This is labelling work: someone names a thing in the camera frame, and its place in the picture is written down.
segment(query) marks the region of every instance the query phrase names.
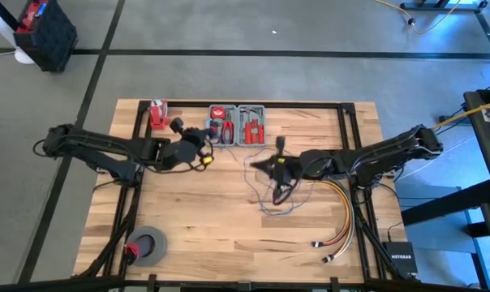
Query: tool kit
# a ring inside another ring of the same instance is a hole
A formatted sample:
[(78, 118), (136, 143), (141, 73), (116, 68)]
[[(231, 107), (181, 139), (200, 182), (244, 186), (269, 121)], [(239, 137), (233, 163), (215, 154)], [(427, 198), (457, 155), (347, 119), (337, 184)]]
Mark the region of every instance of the tool kit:
[(239, 146), (264, 146), (264, 106), (240, 105), (239, 112)]
[(236, 123), (238, 108), (235, 105), (210, 105), (208, 127), (217, 135), (211, 143), (215, 147), (234, 146), (237, 142)]
[(207, 127), (217, 133), (217, 137), (211, 141), (215, 147), (263, 146), (264, 106), (210, 105)]

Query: red object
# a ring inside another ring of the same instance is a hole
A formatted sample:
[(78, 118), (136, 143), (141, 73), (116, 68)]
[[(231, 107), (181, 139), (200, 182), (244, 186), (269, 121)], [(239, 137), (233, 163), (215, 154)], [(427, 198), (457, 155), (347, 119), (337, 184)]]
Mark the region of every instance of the red object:
[(127, 250), (127, 252), (128, 251), (133, 252), (133, 254), (137, 257), (139, 256), (139, 247), (134, 243), (130, 243), (130, 244), (126, 245), (126, 250)]
[(234, 124), (231, 121), (229, 113), (226, 113), (227, 119), (221, 126), (221, 143), (232, 144), (234, 142)]
[(16, 32), (31, 32), (33, 29), (33, 25), (37, 21), (37, 13), (41, 8), (41, 5), (47, 4), (48, 0), (40, 0), (39, 2), (31, 2), (27, 10), (25, 11), (24, 17), (19, 22), (19, 27), (16, 29)]
[(164, 130), (167, 127), (167, 100), (152, 100), (149, 117), (149, 124), (153, 130)]
[(264, 132), (263, 132), (263, 125), (260, 125), (260, 129), (258, 130), (258, 141), (263, 144), (264, 143)]
[(255, 118), (252, 120), (252, 126), (251, 126), (251, 135), (252, 135), (252, 143), (257, 144), (258, 143), (258, 120)]
[(245, 144), (252, 143), (252, 130), (249, 122), (245, 123)]
[(226, 110), (221, 106), (215, 106), (211, 109), (211, 118), (226, 118)]

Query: blue wire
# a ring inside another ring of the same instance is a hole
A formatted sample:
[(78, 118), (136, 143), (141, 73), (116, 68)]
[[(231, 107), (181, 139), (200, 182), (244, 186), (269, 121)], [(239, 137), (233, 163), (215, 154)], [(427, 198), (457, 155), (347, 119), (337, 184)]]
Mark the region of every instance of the blue wire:
[(267, 150), (269, 148), (262, 148), (260, 151), (256, 152), (255, 154), (252, 154), (248, 157), (245, 157), (245, 159), (243, 160), (243, 179), (245, 180), (245, 183), (247, 183), (249, 185), (249, 187), (252, 188), (252, 190), (256, 193), (256, 197), (258, 199), (258, 203), (260, 204), (260, 208), (261, 208), (261, 211), (267, 215), (267, 216), (283, 216), (283, 215), (288, 215), (290, 213), (292, 213), (292, 211), (294, 211), (295, 209), (303, 206), (309, 199), (310, 199), (310, 196), (312, 195), (312, 191), (313, 191), (313, 186), (314, 184), (312, 184), (312, 189), (310, 190), (310, 193), (308, 194), (308, 196), (306, 197), (306, 199), (299, 203), (298, 205), (294, 205), (294, 198), (291, 196), (290, 197), (290, 202), (291, 202), (291, 207), (284, 211), (284, 212), (280, 212), (280, 213), (272, 213), (270, 210), (268, 210), (265, 206), (264, 206), (264, 198), (266, 198), (267, 194), (269, 193), (269, 191), (272, 189), (271, 185), (268, 186), (267, 188), (267, 191), (263, 194), (263, 199), (261, 199), (260, 197), (260, 193), (256, 190), (256, 188), (254, 186), (252, 186), (252, 184), (250, 182), (248, 182), (247, 180), (247, 164), (246, 164), (246, 161), (247, 159), (251, 159), (253, 157), (257, 157), (258, 155), (260, 155), (264, 150)]

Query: gray duct tape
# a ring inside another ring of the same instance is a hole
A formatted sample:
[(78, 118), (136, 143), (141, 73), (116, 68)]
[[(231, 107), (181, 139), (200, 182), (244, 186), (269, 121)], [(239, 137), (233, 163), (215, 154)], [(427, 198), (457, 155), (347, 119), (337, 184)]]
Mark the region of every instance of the gray duct tape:
[(142, 226), (135, 229), (130, 236), (128, 236), (127, 243), (133, 243), (139, 237), (149, 235), (155, 241), (155, 248), (148, 256), (141, 257), (133, 263), (137, 267), (154, 267), (165, 256), (167, 250), (167, 238), (165, 234), (155, 227)]

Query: wire connector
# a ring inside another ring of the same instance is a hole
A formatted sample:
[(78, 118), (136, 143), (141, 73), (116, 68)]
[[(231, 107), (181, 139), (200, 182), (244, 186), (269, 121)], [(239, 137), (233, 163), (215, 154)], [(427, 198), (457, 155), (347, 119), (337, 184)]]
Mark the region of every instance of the wire connector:
[(312, 242), (313, 247), (323, 247), (325, 244), (322, 242)]
[(333, 259), (334, 259), (333, 255), (327, 255), (324, 258), (322, 258), (320, 261), (327, 264), (327, 263), (331, 262)]

